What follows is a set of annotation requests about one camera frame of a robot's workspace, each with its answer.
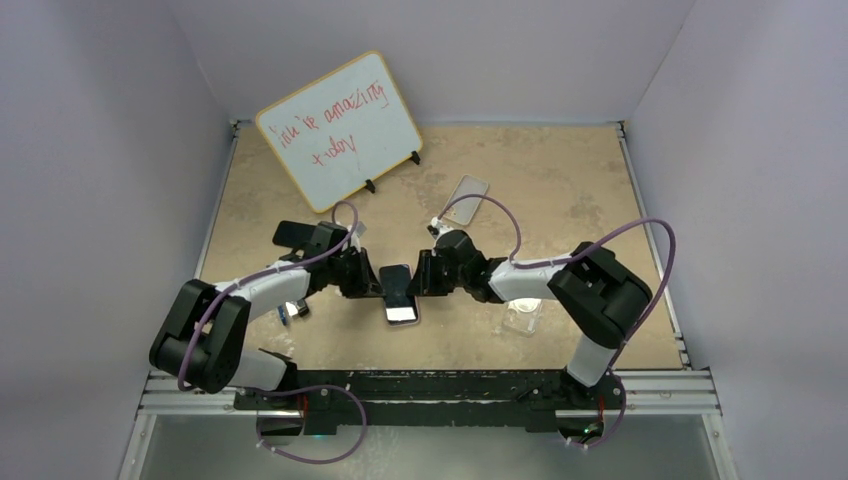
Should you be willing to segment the clear phone case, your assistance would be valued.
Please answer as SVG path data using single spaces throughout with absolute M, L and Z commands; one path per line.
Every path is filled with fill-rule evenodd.
M 541 317 L 542 301 L 534 298 L 522 298 L 510 301 L 502 319 L 507 330 L 530 337 Z

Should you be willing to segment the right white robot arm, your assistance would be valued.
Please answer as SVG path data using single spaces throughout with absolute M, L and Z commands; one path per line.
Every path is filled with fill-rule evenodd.
M 657 302 L 650 287 L 599 243 L 518 264 L 485 256 L 465 231 L 451 230 L 420 251 L 407 292 L 442 297 L 457 288 L 481 303 L 557 301 L 581 331 L 561 381 L 564 399 L 576 407 L 599 396 L 601 378 Z

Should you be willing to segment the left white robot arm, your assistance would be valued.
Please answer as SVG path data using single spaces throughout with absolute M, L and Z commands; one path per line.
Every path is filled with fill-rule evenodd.
M 348 299 L 380 298 L 384 292 L 352 228 L 283 221 L 273 241 L 290 252 L 260 272 L 182 285 L 151 345 L 153 367 L 177 377 L 184 390 L 255 389 L 275 409 L 295 402 L 295 364 L 282 354 L 246 350 L 249 323 L 328 286 Z

